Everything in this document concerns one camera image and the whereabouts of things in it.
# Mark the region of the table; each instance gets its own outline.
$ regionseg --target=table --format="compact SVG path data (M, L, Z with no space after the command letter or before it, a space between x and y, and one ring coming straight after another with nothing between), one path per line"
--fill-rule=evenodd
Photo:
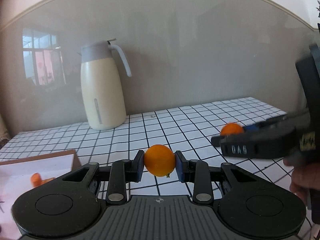
M126 121L107 131L91 129L87 122L62 127L21 132L0 149L0 161L76 149L82 164L98 162L111 165L116 160L133 159L139 149L163 144L173 152L180 150L186 159L205 160L210 166L231 162L287 190L292 168L282 159L261 160L223 157L219 147L211 146L228 122L250 125L284 111L252 97L183 106L127 116ZM99 198L105 198L108 183L103 182ZM221 198L218 184L212 183L214 198ZM144 171L141 182L127 183L127 194L192 195L193 183L180 183L175 171L170 178L155 177ZM305 222L300 236L307 237L310 226Z

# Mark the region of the gray jug handle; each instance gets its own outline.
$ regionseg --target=gray jug handle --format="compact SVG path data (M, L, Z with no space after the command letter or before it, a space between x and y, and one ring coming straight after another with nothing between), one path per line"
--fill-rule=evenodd
M128 77L132 77L131 69L129 67L127 58L125 57L123 50L118 45L112 45L112 44L109 45L109 49L111 49L111 50L115 49L116 51L118 51L118 53L119 53L119 55L120 55L120 57L122 59L125 71L127 72L127 76Z

